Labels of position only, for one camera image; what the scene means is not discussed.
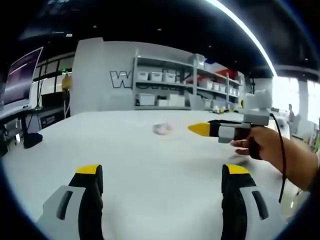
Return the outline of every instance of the yellow tip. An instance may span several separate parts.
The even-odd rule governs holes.
[[[96,174],[98,166],[99,164],[82,166],[75,173],[76,174]]]
[[[188,129],[191,132],[194,132],[194,133],[199,134],[204,137],[210,136],[210,123],[208,123],[208,122],[201,122],[201,123],[197,123],[195,125],[190,125],[190,126],[188,126]]]
[[[250,172],[242,166],[226,164],[230,174],[250,174]]]

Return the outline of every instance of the ceiling light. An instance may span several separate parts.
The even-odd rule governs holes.
[[[224,12],[226,15],[228,15],[229,18],[231,18],[236,24],[239,25],[240,28],[251,38],[251,40],[254,42],[254,44],[257,46],[257,48],[260,50],[262,56],[264,57],[266,63],[269,65],[269,68],[273,74],[274,77],[277,77],[278,74],[275,70],[274,65],[272,64],[268,54],[266,53],[265,49],[262,47],[261,43],[258,41],[256,36],[250,31],[250,29],[244,24],[243,21],[240,20],[232,11],[230,11],[226,6],[224,6],[221,2],[217,0],[206,0],[208,3],[211,3],[216,8],[220,9],[222,12]]]

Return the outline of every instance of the white table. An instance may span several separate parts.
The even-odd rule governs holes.
[[[43,142],[20,144],[3,159],[8,181],[33,221],[61,185],[84,165],[103,167],[105,239],[220,239],[223,164],[241,164],[260,185],[280,193],[282,175],[269,163],[239,157],[229,144],[187,126],[213,119],[241,121],[238,113],[205,111],[87,112],[41,131]],[[168,136],[152,126],[168,122]],[[289,136],[286,126],[282,131]]]

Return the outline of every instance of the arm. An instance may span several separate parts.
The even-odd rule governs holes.
[[[281,173],[283,172],[283,158],[279,134],[267,127],[254,127],[249,137],[254,137],[261,146],[260,157],[271,163]],[[311,151],[306,151],[283,137],[286,156],[286,176],[296,186],[308,190],[318,170],[318,157]],[[231,143],[240,155],[249,155],[248,142],[246,140]]]

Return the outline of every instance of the chair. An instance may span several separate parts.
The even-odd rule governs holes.
[[[297,116],[295,116],[293,122],[290,122],[289,123],[289,129],[290,129],[290,137],[293,135],[293,134],[296,134],[298,132],[298,125],[300,123],[300,120],[301,120],[301,115],[298,114]]]

